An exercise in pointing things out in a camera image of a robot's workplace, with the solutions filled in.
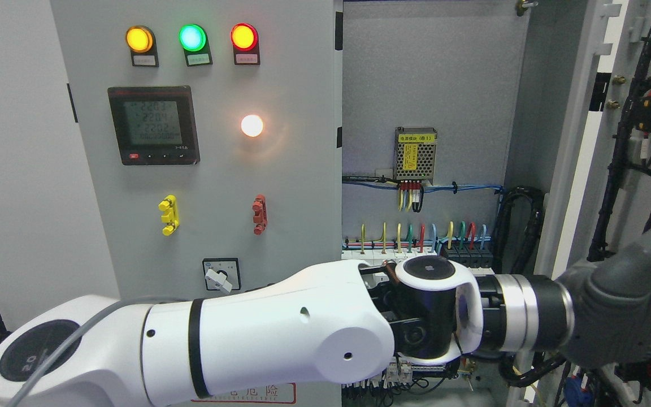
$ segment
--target metal ring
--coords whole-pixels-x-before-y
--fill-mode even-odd
[[[514,280],[522,287],[522,295],[524,296],[524,304],[527,309],[527,329],[524,336],[524,349],[531,350],[537,342],[537,335],[539,335],[539,303],[537,302],[537,295],[529,283],[526,276],[512,275]]]
[[[569,290],[563,284],[559,283],[559,281],[554,281],[554,283],[561,289],[561,300],[564,303],[564,312],[566,314],[566,334],[564,334],[564,338],[559,344],[561,346],[567,343],[569,338],[571,338],[571,334],[574,333],[574,302],[571,301],[571,294],[569,294]]]
[[[506,310],[506,334],[501,350],[516,351],[524,347],[527,329],[527,304],[522,287],[513,275],[494,275],[504,293]]]

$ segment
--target hole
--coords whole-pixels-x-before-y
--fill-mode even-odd
[[[310,320],[310,312],[308,312],[308,309],[306,307],[302,307],[300,309],[300,320],[304,324],[307,324],[308,321]]]

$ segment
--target warning sticker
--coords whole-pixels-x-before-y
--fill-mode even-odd
[[[218,396],[208,397],[204,400],[191,400],[192,402],[235,402],[235,404],[295,404],[295,383],[279,384],[278,386],[256,387],[243,391],[230,392]]]
[[[412,171],[418,168],[418,144],[403,145],[403,170]]]

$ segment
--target digital meter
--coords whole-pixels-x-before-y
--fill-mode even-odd
[[[107,93],[122,164],[199,162],[189,86],[109,88]]]

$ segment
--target lcd screen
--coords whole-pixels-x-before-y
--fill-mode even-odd
[[[126,101],[129,142],[145,144],[183,144],[176,101]]]

